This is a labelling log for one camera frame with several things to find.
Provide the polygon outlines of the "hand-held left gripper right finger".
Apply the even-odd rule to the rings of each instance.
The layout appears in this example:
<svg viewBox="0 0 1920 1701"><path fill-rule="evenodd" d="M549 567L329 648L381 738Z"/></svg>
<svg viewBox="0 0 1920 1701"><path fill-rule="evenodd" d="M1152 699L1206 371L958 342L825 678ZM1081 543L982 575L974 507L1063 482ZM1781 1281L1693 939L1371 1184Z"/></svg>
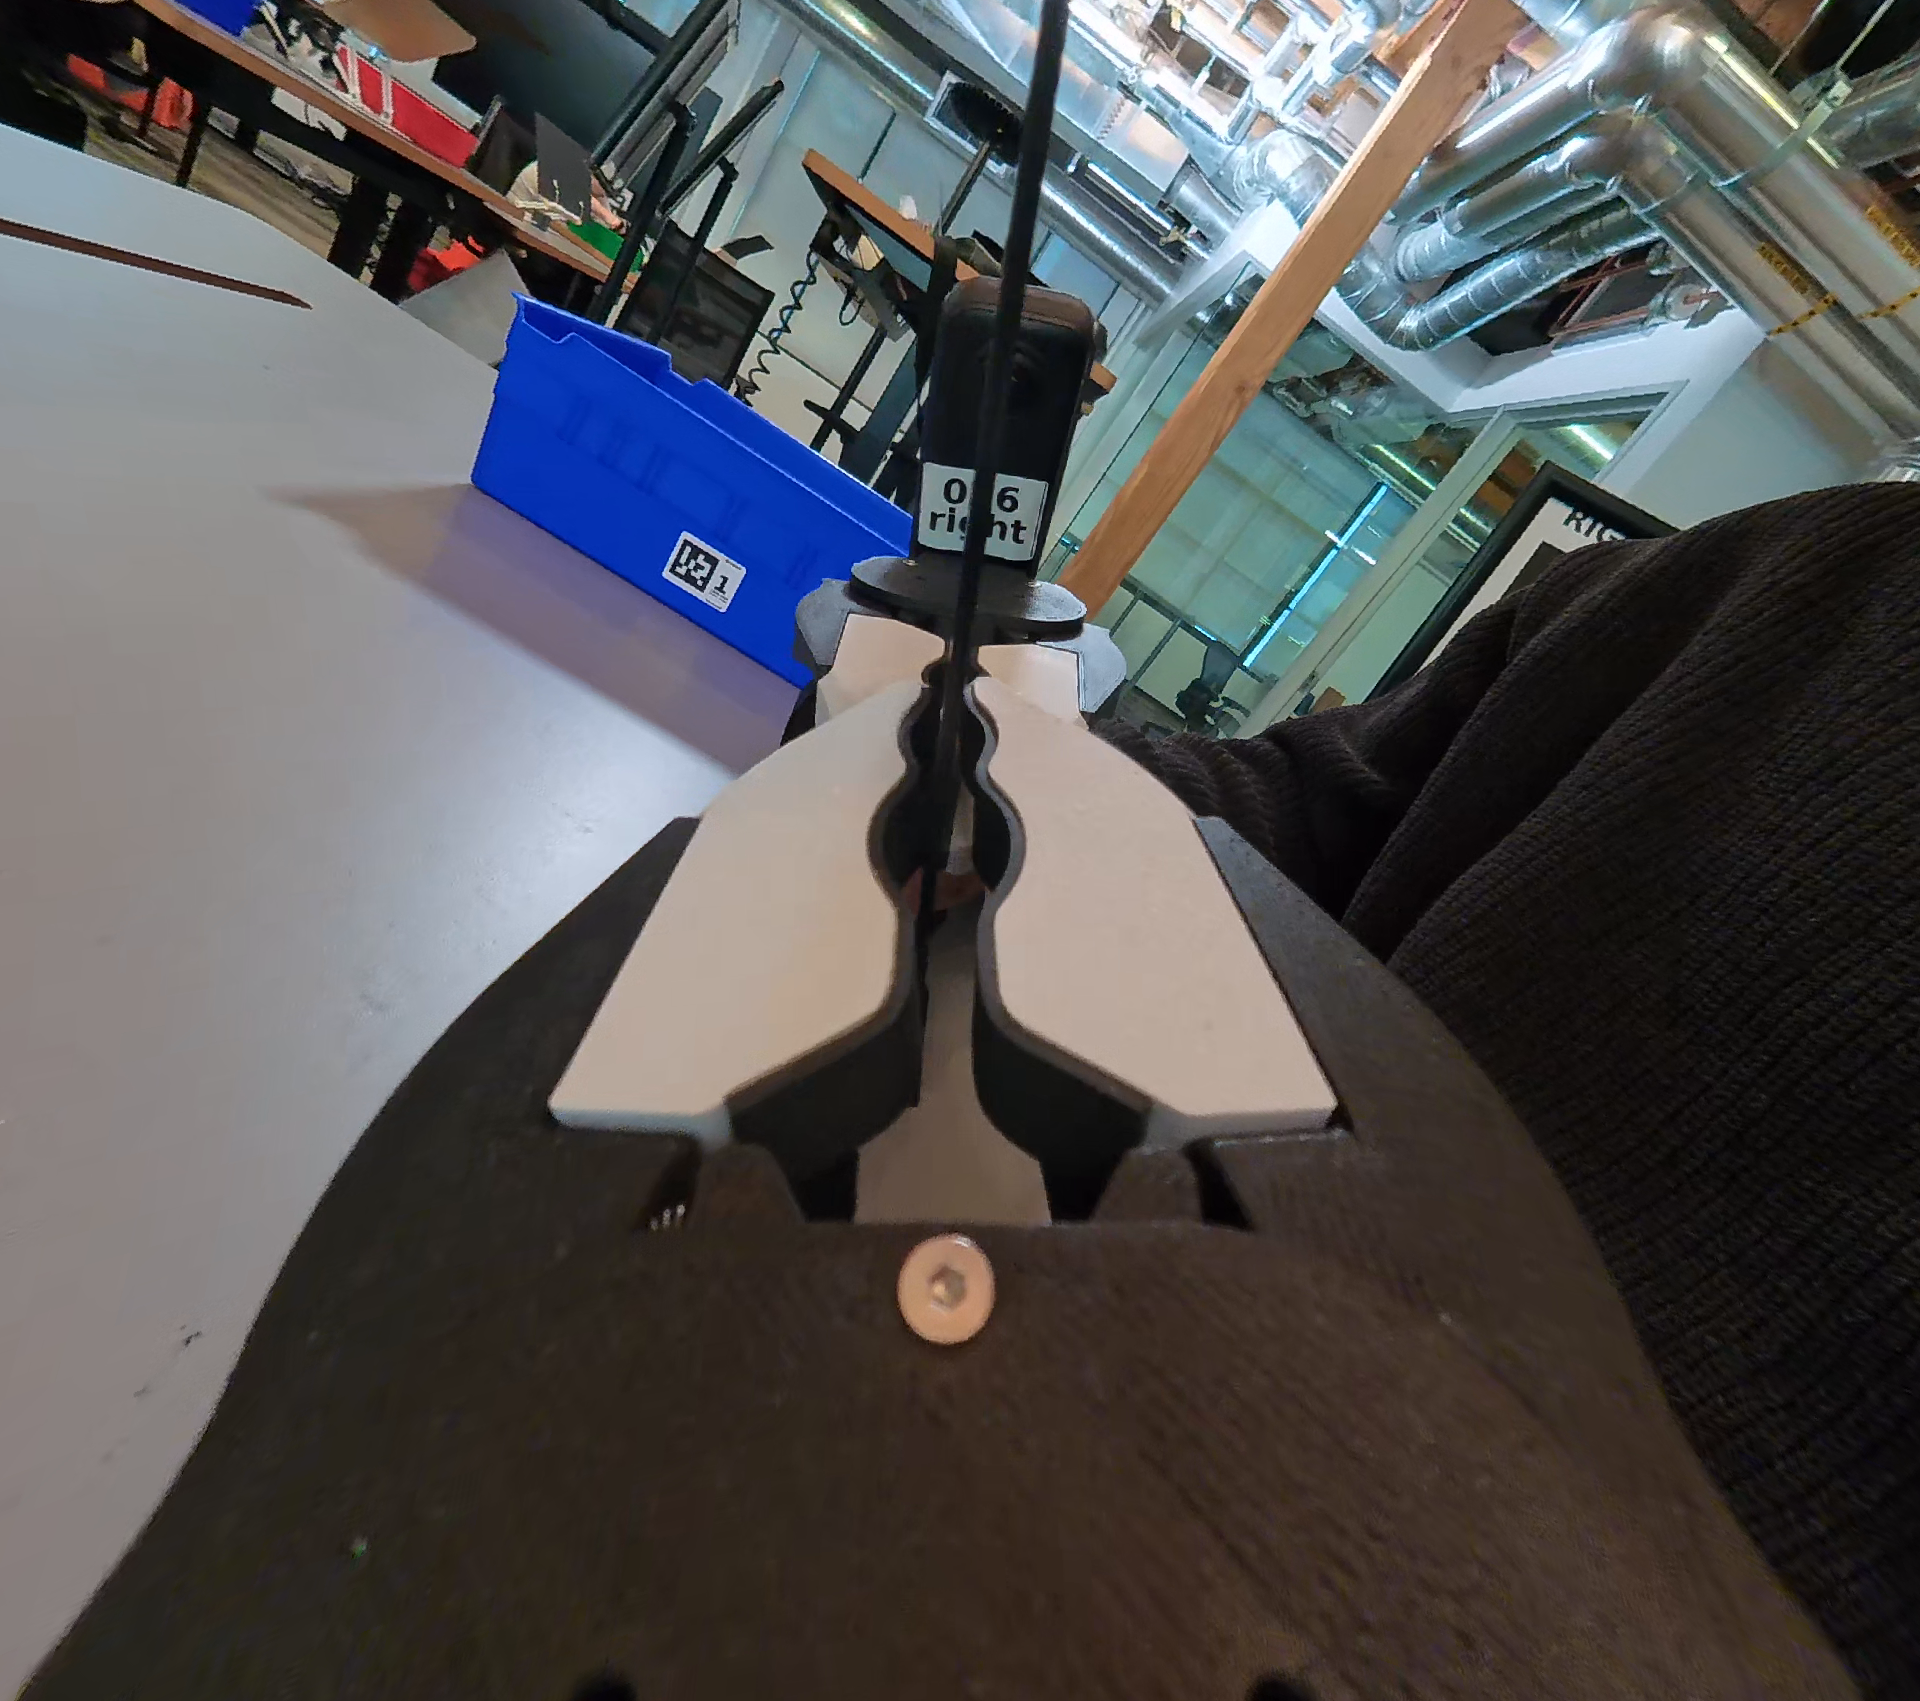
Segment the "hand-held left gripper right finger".
<svg viewBox="0 0 1920 1701"><path fill-rule="evenodd" d="M1089 1221L1140 1152L1327 1133L1336 1090L1180 798L1001 680L968 705L974 1084L1049 1217Z"/></svg>

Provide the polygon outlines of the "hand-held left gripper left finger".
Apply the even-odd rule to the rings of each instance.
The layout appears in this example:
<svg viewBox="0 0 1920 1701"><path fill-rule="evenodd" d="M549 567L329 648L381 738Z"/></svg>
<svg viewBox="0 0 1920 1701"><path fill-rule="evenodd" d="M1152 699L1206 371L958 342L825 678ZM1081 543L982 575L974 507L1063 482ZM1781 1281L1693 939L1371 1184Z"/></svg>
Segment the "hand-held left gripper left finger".
<svg viewBox="0 0 1920 1701"><path fill-rule="evenodd" d="M546 1100L563 1128L764 1149L852 1209L919 1103L920 680L884 685L713 798Z"/></svg>

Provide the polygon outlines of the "person's dark sweater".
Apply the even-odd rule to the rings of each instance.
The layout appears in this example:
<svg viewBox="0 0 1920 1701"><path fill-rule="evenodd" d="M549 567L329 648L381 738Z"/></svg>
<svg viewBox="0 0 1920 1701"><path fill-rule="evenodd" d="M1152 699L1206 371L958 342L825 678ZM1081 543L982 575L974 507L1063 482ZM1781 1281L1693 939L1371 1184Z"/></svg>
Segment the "person's dark sweater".
<svg viewBox="0 0 1920 1701"><path fill-rule="evenodd" d="M1363 705L1098 733L1452 1031L1765 1562L1916 1697L1916 483L1561 554Z"/></svg>

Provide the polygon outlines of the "wooden table black legs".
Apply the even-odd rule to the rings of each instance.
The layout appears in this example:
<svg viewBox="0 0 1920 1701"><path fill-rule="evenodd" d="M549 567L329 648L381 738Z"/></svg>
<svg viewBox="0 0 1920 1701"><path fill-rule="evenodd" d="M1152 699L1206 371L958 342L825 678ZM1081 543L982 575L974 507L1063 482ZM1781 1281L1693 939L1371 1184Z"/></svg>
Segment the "wooden table black legs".
<svg viewBox="0 0 1920 1701"><path fill-rule="evenodd" d="M577 237L544 233L504 195L456 162L420 148L340 90L306 79L215 28L176 0L131 0L146 16L146 41L159 79L177 83L191 100L176 186L186 187L211 113L226 113L253 139L280 139L350 178L338 214L329 264L359 278L387 302L407 296L407 278L438 231L480 233L510 256L543 256L593 285L611 277L611 260Z"/></svg>

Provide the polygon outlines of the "black divider plate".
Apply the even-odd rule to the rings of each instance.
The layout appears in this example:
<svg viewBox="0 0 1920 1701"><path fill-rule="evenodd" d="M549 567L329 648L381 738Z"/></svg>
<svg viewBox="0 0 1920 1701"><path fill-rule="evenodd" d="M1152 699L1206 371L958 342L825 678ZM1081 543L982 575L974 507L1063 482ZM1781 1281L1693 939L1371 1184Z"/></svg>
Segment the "black divider plate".
<svg viewBox="0 0 1920 1701"><path fill-rule="evenodd" d="M1030 249L1049 162L1051 124L1064 62L1069 11L1072 0L1041 0L1038 50L1027 83L1019 143L1012 214L1005 233L997 290L992 347L988 353L988 370L982 375L975 416L975 466L968 477L968 532L964 536L954 572L950 632L944 643L944 661L937 678L942 693L932 730L931 783L917 822L919 930L937 928L942 917L940 884L948 872L953 819L961 794L964 692L970 681L975 655L975 603L980 575L988 562L988 489L999 469L1001 433L1014 382L1027 264L1032 256Z"/></svg>

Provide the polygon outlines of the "blue plastic bin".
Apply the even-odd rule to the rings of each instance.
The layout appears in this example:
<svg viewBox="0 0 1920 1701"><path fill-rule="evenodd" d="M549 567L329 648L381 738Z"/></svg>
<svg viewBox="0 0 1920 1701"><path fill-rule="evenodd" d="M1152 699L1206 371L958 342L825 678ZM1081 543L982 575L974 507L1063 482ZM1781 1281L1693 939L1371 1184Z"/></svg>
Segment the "blue plastic bin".
<svg viewBox="0 0 1920 1701"><path fill-rule="evenodd" d="M472 483L790 685L797 604L909 550L909 514L667 353L533 296Z"/></svg>

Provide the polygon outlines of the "framed marker sign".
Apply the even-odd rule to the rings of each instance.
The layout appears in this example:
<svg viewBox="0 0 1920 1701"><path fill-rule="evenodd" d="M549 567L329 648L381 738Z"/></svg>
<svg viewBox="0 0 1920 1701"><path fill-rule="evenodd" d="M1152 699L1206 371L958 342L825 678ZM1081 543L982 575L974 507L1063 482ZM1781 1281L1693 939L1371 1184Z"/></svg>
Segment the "framed marker sign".
<svg viewBox="0 0 1920 1701"><path fill-rule="evenodd" d="M1527 587L1555 562L1590 547L1665 539L1671 532L1669 523L1626 505L1596 482L1555 463L1543 466L1427 618L1420 632L1424 648L1417 660L1406 661L1409 670L1424 668L1464 622Z"/></svg>

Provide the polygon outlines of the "wooden standing desk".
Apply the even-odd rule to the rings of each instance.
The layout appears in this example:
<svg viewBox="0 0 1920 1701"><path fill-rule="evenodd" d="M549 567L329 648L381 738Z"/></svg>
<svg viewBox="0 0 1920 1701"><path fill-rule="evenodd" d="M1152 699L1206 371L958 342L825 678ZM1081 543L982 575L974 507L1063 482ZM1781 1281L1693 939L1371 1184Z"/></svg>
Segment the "wooden standing desk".
<svg viewBox="0 0 1920 1701"><path fill-rule="evenodd" d="M997 278L1001 260L970 237L953 240L908 217L823 154L805 150L802 171L823 211L807 254L876 323L876 341L842 392L825 409L814 407L821 418L814 447L839 440L843 472L890 490L891 468L903 459L897 440L912 433L909 419L928 384L942 303L964 281ZM869 419L854 426L845 418L851 399L877 347L897 335L909 335L912 347Z"/></svg>

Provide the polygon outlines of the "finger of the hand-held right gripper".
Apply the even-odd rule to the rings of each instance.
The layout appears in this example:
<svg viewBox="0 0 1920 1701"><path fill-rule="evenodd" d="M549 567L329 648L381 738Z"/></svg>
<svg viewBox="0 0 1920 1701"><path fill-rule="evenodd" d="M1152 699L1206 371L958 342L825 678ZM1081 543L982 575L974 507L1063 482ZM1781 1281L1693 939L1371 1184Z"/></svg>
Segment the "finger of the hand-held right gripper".
<svg viewBox="0 0 1920 1701"><path fill-rule="evenodd" d="M984 726L1083 727L1081 661L1041 643L997 643L975 650L970 710Z"/></svg>
<svg viewBox="0 0 1920 1701"><path fill-rule="evenodd" d="M926 693L940 637L908 622L851 613L818 680L818 730L901 733Z"/></svg>

